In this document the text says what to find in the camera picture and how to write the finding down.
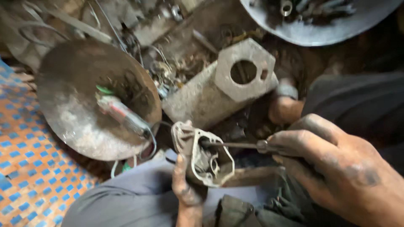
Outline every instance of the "gray trousers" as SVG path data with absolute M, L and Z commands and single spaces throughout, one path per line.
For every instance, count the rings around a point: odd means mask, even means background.
M 400 174 L 404 173 L 404 73 L 317 79 L 308 92 L 302 115 L 316 113 L 349 134 L 363 137 Z M 148 162 L 106 181 L 79 197 L 62 226 L 175 226 L 178 200 L 171 191 L 174 164 Z M 209 189 L 204 217 L 215 213 L 219 200 L 230 195 L 262 205 L 274 192 L 264 186 Z M 346 221 L 315 207 L 317 224 L 347 226 Z

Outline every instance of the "green object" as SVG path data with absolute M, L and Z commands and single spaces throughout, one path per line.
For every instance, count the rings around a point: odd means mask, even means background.
M 124 166 L 122 167 L 122 172 L 126 172 L 131 169 L 132 168 L 129 166 L 128 162 L 125 162 Z
M 100 86 L 100 85 L 95 85 L 95 86 L 97 87 L 97 89 L 98 89 L 99 91 L 101 91 L 102 93 L 104 93 L 104 94 L 106 94 L 106 95 L 113 95 L 113 94 L 114 94 L 113 91 L 109 90 L 109 89 L 106 88 L 106 87 L 103 87 L 103 86 Z

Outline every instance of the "hexagonal flange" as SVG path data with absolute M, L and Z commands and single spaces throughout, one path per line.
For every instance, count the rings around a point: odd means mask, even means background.
M 247 84 L 237 84 L 230 76 L 234 63 L 241 60 L 251 61 L 257 67 L 255 78 Z M 277 86 L 274 66 L 275 57 L 249 38 L 219 53 L 215 84 L 236 102 L 258 98 Z

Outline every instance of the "checkered floor mat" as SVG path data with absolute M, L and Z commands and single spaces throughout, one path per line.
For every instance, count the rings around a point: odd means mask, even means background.
M 59 225 L 107 174 L 52 136 L 36 94 L 0 60 L 0 227 Z

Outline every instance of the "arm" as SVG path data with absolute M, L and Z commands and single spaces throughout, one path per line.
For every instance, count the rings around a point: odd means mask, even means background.
M 177 227 L 202 227 L 203 203 L 207 187 L 190 186 L 185 179 L 188 160 L 181 154 L 177 157 L 173 173 L 173 191 L 179 200 Z
M 274 160 L 319 205 L 362 227 L 404 226 L 404 179 L 366 140 L 314 114 L 268 140 L 303 156 L 306 164 L 283 156 Z

